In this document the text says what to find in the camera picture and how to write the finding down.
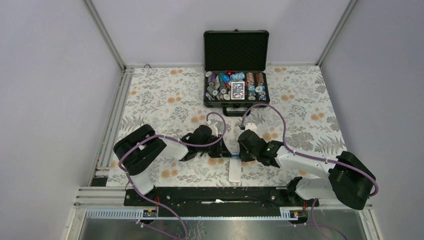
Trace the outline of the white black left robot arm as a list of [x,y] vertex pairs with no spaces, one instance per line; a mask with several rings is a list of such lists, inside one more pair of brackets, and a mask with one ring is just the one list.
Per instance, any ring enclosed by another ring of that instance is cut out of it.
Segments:
[[147,168],[158,157],[186,162],[198,153],[206,153],[210,158],[232,156],[217,128],[204,124],[180,139],[156,134],[149,124],[145,124],[118,141],[113,152],[119,160],[119,168],[129,175],[129,182],[137,189],[136,199],[144,206],[155,200],[155,186]]

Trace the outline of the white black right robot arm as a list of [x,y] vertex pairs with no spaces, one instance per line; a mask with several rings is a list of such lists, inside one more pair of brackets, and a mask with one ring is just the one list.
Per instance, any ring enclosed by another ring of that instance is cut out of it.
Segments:
[[237,140],[243,162],[256,160],[264,166],[297,169],[316,177],[295,177],[287,185],[287,201],[293,206],[305,200],[338,200],[354,210],[363,210],[377,188],[376,177],[351,152],[318,156],[290,149],[282,141],[266,142],[245,130]]

